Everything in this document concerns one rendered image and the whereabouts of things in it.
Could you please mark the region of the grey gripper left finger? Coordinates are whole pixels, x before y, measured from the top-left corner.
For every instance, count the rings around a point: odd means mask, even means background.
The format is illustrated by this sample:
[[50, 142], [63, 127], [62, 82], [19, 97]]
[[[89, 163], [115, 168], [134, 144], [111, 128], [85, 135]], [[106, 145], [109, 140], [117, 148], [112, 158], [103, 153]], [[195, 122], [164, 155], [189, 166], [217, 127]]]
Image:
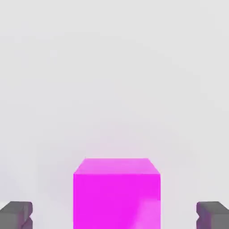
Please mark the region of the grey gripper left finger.
[[0, 229], [33, 229], [32, 202], [10, 201], [0, 209]]

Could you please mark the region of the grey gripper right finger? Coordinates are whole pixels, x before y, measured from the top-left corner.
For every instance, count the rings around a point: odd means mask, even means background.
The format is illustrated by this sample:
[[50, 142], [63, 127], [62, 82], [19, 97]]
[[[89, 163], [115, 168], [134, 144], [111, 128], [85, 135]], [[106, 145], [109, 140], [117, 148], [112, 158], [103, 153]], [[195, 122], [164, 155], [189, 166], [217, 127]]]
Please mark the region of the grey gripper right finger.
[[196, 212], [196, 229], [229, 229], [229, 209], [220, 202], [198, 202]]

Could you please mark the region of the small magenta cube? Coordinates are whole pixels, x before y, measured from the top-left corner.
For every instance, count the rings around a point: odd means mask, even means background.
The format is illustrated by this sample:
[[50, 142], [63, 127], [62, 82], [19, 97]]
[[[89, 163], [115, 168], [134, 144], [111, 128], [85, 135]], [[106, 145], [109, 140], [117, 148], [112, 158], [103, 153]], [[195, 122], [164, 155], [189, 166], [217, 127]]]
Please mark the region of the small magenta cube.
[[73, 174], [73, 229], [161, 229], [161, 176], [147, 158], [86, 158]]

